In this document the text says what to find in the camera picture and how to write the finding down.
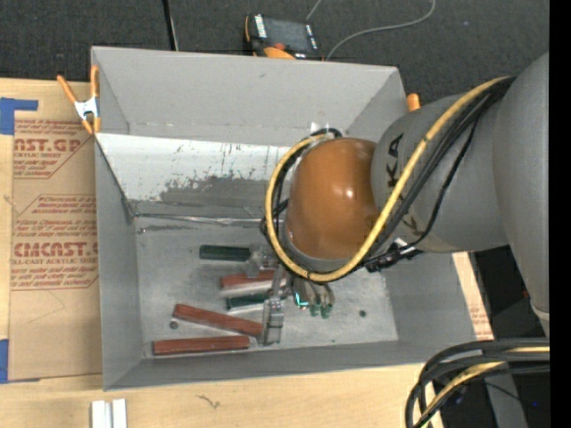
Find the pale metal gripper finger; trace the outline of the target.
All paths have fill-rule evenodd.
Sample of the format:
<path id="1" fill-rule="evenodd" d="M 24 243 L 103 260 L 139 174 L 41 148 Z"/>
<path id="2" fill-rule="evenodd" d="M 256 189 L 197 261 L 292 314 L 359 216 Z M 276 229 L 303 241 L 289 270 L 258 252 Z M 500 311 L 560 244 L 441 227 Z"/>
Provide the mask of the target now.
<path id="1" fill-rule="evenodd" d="M 263 270 L 277 268 L 278 259 L 275 252 L 268 246 L 253 246 L 249 249 L 250 257 L 246 261 L 245 273 L 248 278 L 256 277 Z"/>
<path id="2" fill-rule="evenodd" d="M 280 300 L 267 299 L 264 301 L 262 313 L 261 343 L 269 346 L 280 343 L 285 321 L 285 312 Z"/>

